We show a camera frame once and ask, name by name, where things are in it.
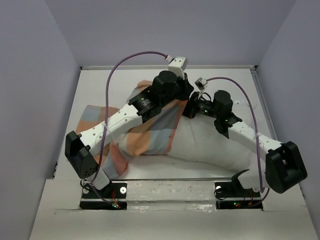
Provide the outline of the white pillow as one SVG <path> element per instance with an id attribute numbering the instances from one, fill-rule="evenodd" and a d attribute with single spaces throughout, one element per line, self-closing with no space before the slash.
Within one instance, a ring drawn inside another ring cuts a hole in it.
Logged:
<path id="1" fill-rule="evenodd" d="M 168 156 L 190 162 L 204 162 L 232 172 L 256 166 L 257 156 L 239 143 L 217 132 L 212 117 L 201 114 L 178 122 L 177 137 Z"/>

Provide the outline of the colourful checked pillowcase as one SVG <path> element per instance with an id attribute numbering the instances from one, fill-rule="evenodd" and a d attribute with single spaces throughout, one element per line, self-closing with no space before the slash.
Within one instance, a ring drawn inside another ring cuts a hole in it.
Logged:
<path id="1" fill-rule="evenodd" d="M 128 100 L 152 84 L 140 81 Z M 187 101 L 174 100 L 165 106 L 161 113 L 147 122 L 133 127 L 117 140 L 104 147 L 102 169 L 112 179 L 122 178 L 128 172 L 129 162 L 139 156 L 169 155 L 173 150 L 174 138 L 178 136 L 178 123 L 183 117 Z M 77 124 L 75 132 L 93 128 L 104 120 L 106 109 L 103 106 L 87 105 Z"/>

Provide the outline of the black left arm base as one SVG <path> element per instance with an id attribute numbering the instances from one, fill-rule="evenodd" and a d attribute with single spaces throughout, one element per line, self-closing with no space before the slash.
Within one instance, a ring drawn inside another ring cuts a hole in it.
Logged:
<path id="1" fill-rule="evenodd" d="M 81 180 L 79 208 L 82 210 L 119 211 L 127 209 L 127 181 L 113 181 L 101 190 L 95 189 L 88 180 Z"/>

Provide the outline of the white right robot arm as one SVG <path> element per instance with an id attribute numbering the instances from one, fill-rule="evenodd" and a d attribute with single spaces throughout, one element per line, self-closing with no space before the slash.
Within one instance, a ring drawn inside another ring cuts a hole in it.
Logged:
<path id="1" fill-rule="evenodd" d="M 184 116 L 193 119 L 196 115 L 214 118 L 217 132 L 257 156 L 258 187 L 270 188 L 282 194 L 305 180 L 307 169 L 298 146 L 292 142 L 280 142 L 267 137 L 254 127 L 248 126 L 233 113 L 231 95 L 218 90 L 212 100 L 202 98 L 201 92 L 194 92 L 189 98 Z"/>

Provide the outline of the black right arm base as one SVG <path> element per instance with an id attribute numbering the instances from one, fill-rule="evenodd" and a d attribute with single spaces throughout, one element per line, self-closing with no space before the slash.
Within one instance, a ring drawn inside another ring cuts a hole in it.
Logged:
<path id="1" fill-rule="evenodd" d="M 231 177 L 230 181 L 216 181 L 214 183 L 215 207 L 217 210 L 263 210 L 262 197 L 253 189 L 244 189 L 238 177 L 247 172 L 243 170 Z"/>

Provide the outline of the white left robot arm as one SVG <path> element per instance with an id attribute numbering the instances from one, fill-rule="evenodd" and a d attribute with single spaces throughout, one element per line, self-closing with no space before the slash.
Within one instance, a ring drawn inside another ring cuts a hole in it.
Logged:
<path id="1" fill-rule="evenodd" d="M 112 140 L 159 115 L 174 100 L 188 100 L 193 90 L 185 72 L 178 76 L 169 70 L 161 71 L 149 87 L 101 123 L 80 133 L 69 132 L 65 137 L 65 157 L 78 177 L 93 185 L 97 196 L 108 196 L 112 181 L 94 156 Z"/>

